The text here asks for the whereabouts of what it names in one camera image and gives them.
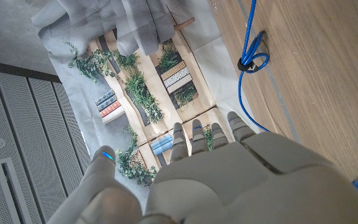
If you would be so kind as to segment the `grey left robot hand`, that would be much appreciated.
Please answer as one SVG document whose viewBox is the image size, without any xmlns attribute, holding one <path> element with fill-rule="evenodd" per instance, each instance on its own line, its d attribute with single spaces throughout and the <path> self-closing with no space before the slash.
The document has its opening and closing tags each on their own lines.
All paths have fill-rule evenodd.
<svg viewBox="0 0 358 224">
<path fill-rule="evenodd" d="M 100 147 L 50 223 L 358 223 L 358 191 L 331 162 L 279 134 L 253 132 L 235 112 L 227 119 L 234 142 L 215 123 L 211 146 L 200 121 L 191 146 L 174 125 L 170 163 L 145 207 L 115 179 L 114 150 Z"/>
</svg>

